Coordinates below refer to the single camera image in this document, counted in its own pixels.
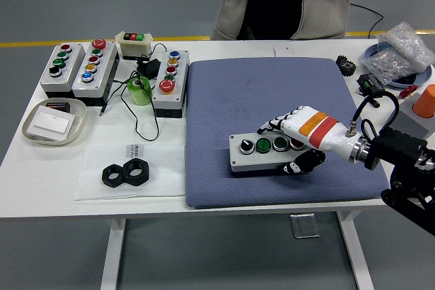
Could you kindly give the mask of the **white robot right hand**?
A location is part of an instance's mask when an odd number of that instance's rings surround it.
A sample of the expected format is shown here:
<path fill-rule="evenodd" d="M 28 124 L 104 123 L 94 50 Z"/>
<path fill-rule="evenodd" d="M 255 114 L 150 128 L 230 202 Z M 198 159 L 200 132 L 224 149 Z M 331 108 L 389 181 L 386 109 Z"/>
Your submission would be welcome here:
<path fill-rule="evenodd" d="M 280 130 L 310 148 L 332 151 L 351 163 L 355 162 L 354 146 L 362 135 L 360 132 L 352 132 L 348 137 L 348 127 L 310 106 L 300 106 L 285 115 L 277 116 L 263 124 L 257 133 L 273 130 Z"/>

